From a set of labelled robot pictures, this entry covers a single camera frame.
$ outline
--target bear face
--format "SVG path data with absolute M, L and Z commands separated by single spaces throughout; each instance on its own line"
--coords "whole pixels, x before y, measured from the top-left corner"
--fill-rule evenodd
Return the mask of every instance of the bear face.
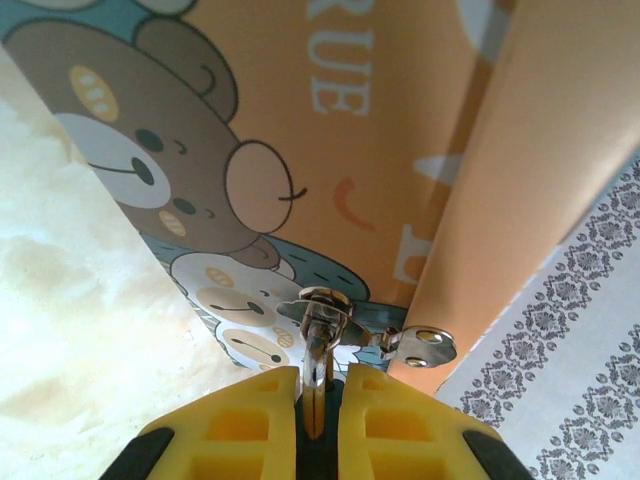
M 251 369 L 302 367 L 305 345 L 300 324 L 276 311 L 280 302 L 298 298 L 297 283 L 275 271 L 203 253 L 178 257 L 170 274 L 189 300 L 220 321 L 216 339 L 233 359 Z M 346 374 L 348 364 L 359 361 L 358 351 L 350 346 L 334 350 L 336 374 Z
M 58 20 L 19 27 L 6 48 L 140 231 L 195 251 L 275 268 L 261 237 L 288 218 L 294 190 L 270 146 L 241 142 L 233 75 L 181 22 L 143 23 L 135 46 Z
M 276 307 L 296 300 L 300 286 L 279 273 L 222 255 L 190 253 L 173 262 L 170 274 L 189 300 L 221 321 L 258 328 L 292 324 Z

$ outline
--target bear ear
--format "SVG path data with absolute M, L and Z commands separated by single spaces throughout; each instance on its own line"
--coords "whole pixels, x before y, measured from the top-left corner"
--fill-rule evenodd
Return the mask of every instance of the bear ear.
M 233 118 L 238 89 L 231 69 L 195 28 L 169 18 L 154 18 L 138 27 L 135 44 L 189 84 L 225 122 Z
M 280 254 L 271 243 L 262 237 L 248 247 L 237 252 L 230 253 L 234 260 L 248 267 L 270 270 L 280 263 Z

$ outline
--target white bear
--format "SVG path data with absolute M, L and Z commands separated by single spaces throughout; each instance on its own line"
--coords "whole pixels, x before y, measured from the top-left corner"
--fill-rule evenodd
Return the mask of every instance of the white bear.
M 171 276 L 187 298 L 220 321 L 215 336 L 229 355 L 252 370 L 302 367 L 304 341 L 300 324 L 280 315 L 280 302 L 298 299 L 300 285 L 273 270 L 243 265 L 231 257 L 189 253 L 171 265 Z M 334 351 L 335 377 L 344 379 L 357 363 L 358 347 Z

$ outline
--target metal buckle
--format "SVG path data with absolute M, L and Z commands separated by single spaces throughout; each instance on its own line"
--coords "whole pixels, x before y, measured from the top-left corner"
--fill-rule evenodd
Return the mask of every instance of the metal buckle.
M 353 319 L 353 304 L 342 293 L 325 287 L 300 291 L 299 299 L 282 302 L 277 311 L 300 322 L 306 343 L 302 373 L 305 431 L 317 439 L 324 432 L 325 391 L 333 382 L 333 349 L 338 345 L 378 347 L 380 358 L 395 358 L 416 368 L 449 363 L 457 352 L 453 337 L 436 327 L 387 328 L 372 333 Z

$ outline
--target white patterned fabric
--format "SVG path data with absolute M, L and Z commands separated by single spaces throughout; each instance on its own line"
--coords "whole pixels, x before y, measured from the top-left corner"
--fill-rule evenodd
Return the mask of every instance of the white patterned fabric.
M 536 479 L 640 478 L 638 236 L 640 151 L 436 395 Z

